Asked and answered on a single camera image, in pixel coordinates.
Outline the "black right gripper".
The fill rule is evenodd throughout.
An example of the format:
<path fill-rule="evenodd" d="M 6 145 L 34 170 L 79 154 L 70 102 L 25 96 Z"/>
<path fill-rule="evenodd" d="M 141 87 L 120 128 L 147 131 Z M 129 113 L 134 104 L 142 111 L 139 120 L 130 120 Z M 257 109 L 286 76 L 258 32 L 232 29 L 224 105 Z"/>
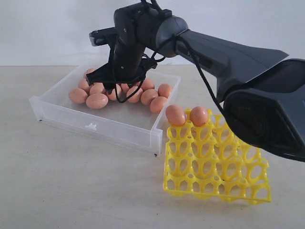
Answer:
<path fill-rule="evenodd" d="M 145 79 L 146 73 L 157 66 L 157 61 L 144 57 L 145 46 L 136 43 L 124 44 L 120 38 L 111 46 L 108 63 L 86 74 L 88 85 L 103 83 L 105 93 L 117 93 L 117 83 L 137 83 Z"/>

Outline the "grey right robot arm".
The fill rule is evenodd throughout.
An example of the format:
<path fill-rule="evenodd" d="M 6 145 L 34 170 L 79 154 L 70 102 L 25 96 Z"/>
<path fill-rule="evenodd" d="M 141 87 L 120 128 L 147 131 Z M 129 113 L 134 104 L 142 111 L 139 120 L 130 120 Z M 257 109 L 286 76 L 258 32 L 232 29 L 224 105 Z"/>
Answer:
<path fill-rule="evenodd" d="M 110 92 L 142 83 L 158 60 L 177 55 L 217 79 L 211 97 L 233 133 L 279 157 L 305 159 L 305 62 L 280 50 L 222 40 L 188 28 L 184 19 L 152 1 L 119 8 L 114 26 L 90 33 L 93 46 L 109 45 L 108 62 L 86 75 Z"/>

